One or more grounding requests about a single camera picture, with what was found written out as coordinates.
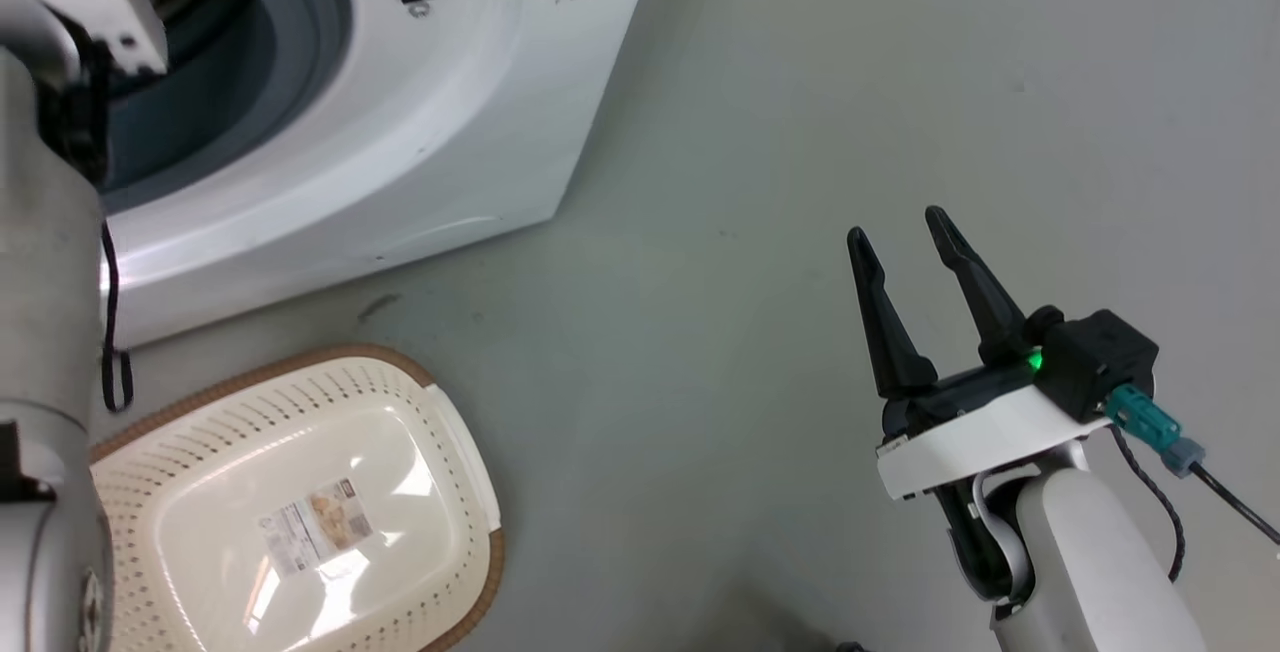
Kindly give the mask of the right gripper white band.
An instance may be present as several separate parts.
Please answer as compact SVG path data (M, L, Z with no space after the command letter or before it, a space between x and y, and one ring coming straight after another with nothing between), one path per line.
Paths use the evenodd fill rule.
M1110 424L1097 412L1075 419L1037 386L1043 361L1030 357L1023 337L1027 319L1018 304L945 209L927 208L925 224L975 323L982 363L1004 365L940 380L884 288L884 269L869 237L860 227L849 231L868 356L877 393L886 402L876 466L892 500L1032 459Z

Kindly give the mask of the white front-load washing machine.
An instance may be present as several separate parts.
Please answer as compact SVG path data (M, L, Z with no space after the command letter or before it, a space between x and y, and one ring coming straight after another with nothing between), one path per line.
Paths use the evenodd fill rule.
M639 0L155 0L111 82L116 342L556 215Z

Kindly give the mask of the paper label in basket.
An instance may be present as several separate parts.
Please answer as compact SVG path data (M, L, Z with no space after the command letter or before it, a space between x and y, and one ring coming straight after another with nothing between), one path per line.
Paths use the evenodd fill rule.
M320 485L259 518L257 529L274 570L283 578L316 569L374 533L348 478Z

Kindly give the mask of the cream plastic laundry basket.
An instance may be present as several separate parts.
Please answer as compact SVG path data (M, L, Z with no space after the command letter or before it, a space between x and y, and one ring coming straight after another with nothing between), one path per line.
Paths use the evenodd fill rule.
M493 606L500 506L463 416L411 357L321 348L211 386L92 450L109 652L456 652ZM374 533L280 576L259 518L355 483Z

